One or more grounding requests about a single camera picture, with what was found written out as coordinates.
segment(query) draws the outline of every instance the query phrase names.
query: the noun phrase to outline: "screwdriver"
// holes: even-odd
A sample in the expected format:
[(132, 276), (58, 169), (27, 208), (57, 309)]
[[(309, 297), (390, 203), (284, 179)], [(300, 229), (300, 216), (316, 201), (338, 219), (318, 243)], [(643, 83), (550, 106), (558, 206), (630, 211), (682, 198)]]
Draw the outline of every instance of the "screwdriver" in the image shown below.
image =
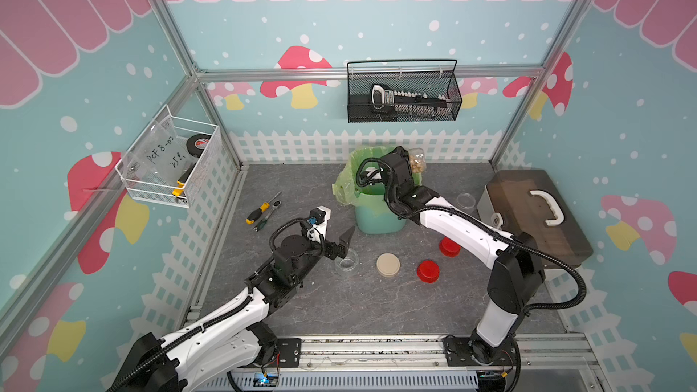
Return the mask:
[(281, 191), (278, 191), (278, 193), (276, 193), (276, 195), (273, 196), (271, 200), (264, 202), (263, 205), (257, 207), (254, 211), (252, 211), (252, 213), (250, 213), (247, 217), (247, 224), (254, 224), (254, 222), (259, 219), (261, 214), (264, 213), (264, 211), (268, 209), (268, 207), (270, 206), (268, 202), (273, 201), (273, 199), (278, 197), (279, 194), (281, 194)]
[(276, 200), (273, 203), (271, 203), (271, 209), (268, 210), (268, 212), (266, 213), (266, 216), (263, 217), (261, 220), (259, 220), (257, 225), (254, 227), (255, 232), (258, 232), (264, 228), (264, 226), (268, 222), (269, 217), (271, 217), (271, 214), (274, 212), (274, 210), (278, 209), (278, 207), (280, 205), (281, 205), (281, 200)]

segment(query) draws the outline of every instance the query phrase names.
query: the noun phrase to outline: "red lid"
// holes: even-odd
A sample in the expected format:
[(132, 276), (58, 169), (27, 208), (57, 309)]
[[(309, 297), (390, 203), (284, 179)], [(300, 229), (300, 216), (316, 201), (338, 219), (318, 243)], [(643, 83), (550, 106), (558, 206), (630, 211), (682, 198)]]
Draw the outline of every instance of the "red lid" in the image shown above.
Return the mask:
[(450, 238), (443, 238), (442, 241), (440, 241), (440, 252), (447, 257), (457, 256), (460, 254), (460, 250), (462, 250), (460, 244)]
[(433, 260), (425, 260), (421, 262), (419, 268), (416, 270), (416, 275), (419, 276), (421, 281), (426, 283), (433, 283), (438, 280), (440, 274), (440, 268)]

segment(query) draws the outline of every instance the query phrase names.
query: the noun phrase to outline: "white wire basket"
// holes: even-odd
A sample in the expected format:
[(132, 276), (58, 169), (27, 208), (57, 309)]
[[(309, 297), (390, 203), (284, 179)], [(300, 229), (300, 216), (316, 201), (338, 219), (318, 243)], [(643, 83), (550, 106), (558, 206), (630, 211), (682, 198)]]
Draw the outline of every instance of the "white wire basket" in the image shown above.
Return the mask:
[(215, 124), (175, 117), (171, 114), (169, 106), (164, 105), (148, 127), (131, 144), (126, 154), (135, 153), (139, 146), (144, 145), (144, 135), (155, 122), (160, 123), (164, 128), (174, 127), (176, 132), (174, 139), (179, 140), (184, 146), (186, 146), (187, 140), (193, 135), (207, 134), (211, 136), (184, 186), (169, 184), (153, 172), (147, 172), (147, 174), (141, 176), (140, 173), (143, 172), (142, 166), (136, 160), (129, 161), (126, 165), (126, 162), (121, 159), (116, 164), (116, 171), (126, 186), (128, 194), (134, 200), (169, 206), (191, 207), (198, 196), (201, 186), (208, 178), (208, 173), (213, 168), (214, 161), (222, 152), (220, 130)]

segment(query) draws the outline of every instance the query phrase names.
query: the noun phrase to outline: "beige lid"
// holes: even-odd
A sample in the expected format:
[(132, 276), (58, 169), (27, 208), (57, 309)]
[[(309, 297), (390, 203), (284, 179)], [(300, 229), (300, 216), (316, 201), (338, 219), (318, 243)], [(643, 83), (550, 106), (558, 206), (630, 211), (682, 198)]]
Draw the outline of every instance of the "beige lid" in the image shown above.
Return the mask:
[(399, 272), (399, 259), (392, 253), (384, 253), (378, 257), (378, 272), (385, 277), (392, 277)]

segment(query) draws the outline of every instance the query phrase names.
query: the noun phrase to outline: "green trash can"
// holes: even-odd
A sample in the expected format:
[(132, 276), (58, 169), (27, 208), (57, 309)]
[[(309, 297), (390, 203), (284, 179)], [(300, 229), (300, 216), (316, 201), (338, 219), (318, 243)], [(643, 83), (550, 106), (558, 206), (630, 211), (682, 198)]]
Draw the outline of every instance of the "green trash can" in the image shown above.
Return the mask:
[[(344, 170), (339, 173), (332, 185), (332, 192), (339, 203), (355, 207), (355, 221), (358, 228), (366, 234), (393, 233), (400, 231), (406, 224), (405, 219), (398, 219), (388, 209), (383, 199), (385, 186), (383, 184), (359, 187), (355, 183), (355, 173), (360, 163), (366, 158), (379, 158), (394, 150), (394, 147), (364, 147), (354, 150)], [(375, 167), (376, 163), (368, 163), (365, 168)], [(414, 174), (414, 183), (421, 185), (421, 174)]]

